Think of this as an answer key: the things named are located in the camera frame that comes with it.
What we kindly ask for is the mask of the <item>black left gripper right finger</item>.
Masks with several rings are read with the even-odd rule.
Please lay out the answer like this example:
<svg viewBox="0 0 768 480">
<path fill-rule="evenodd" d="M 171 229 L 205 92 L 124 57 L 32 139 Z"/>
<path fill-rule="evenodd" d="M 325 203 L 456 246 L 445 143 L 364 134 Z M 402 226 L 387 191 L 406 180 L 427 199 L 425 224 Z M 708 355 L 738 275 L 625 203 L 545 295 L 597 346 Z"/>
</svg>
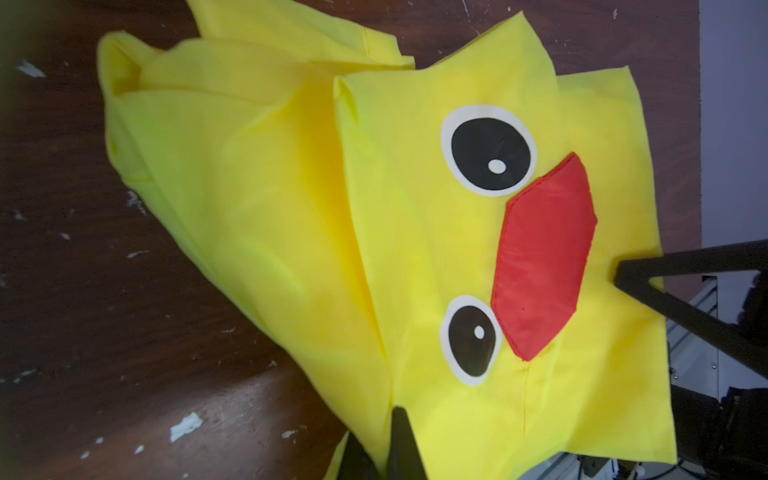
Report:
<svg viewBox="0 0 768 480">
<path fill-rule="evenodd" d="M 427 473 L 405 408 L 396 406 L 391 418 L 387 479 L 427 480 Z"/>
</svg>

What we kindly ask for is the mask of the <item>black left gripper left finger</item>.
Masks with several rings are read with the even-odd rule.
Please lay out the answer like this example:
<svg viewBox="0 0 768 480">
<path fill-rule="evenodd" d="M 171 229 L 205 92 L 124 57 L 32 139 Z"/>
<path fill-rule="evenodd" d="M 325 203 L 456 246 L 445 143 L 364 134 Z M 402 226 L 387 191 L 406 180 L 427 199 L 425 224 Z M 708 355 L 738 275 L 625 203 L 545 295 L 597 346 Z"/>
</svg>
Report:
<svg viewBox="0 0 768 480">
<path fill-rule="evenodd" d="M 355 435 L 347 436 L 339 465 L 337 480 L 378 480 L 378 471 L 371 457 Z"/>
</svg>

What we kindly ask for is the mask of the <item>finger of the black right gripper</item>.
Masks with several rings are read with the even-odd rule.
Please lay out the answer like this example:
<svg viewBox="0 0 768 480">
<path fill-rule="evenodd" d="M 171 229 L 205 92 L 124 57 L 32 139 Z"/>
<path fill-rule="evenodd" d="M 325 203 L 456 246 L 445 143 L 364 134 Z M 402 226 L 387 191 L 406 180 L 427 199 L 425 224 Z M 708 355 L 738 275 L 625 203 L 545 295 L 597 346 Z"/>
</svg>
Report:
<svg viewBox="0 0 768 480">
<path fill-rule="evenodd" d="M 724 323 L 650 280 L 659 277 L 757 271 L 737 324 Z M 762 377 L 767 376 L 767 242 L 765 240 L 675 252 L 618 263 L 614 285 L 647 307 L 724 352 Z"/>
</svg>

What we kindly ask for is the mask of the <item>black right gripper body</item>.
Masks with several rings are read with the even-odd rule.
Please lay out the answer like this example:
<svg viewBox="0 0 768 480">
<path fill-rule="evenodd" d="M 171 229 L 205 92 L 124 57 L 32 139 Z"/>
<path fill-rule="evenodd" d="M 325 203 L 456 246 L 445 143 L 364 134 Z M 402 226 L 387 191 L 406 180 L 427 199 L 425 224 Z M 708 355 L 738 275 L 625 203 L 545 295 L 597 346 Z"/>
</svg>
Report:
<svg viewBox="0 0 768 480">
<path fill-rule="evenodd" d="M 767 477 L 767 390 L 731 387 L 720 400 L 679 386 L 671 405 L 682 460 L 713 479 Z"/>
</svg>

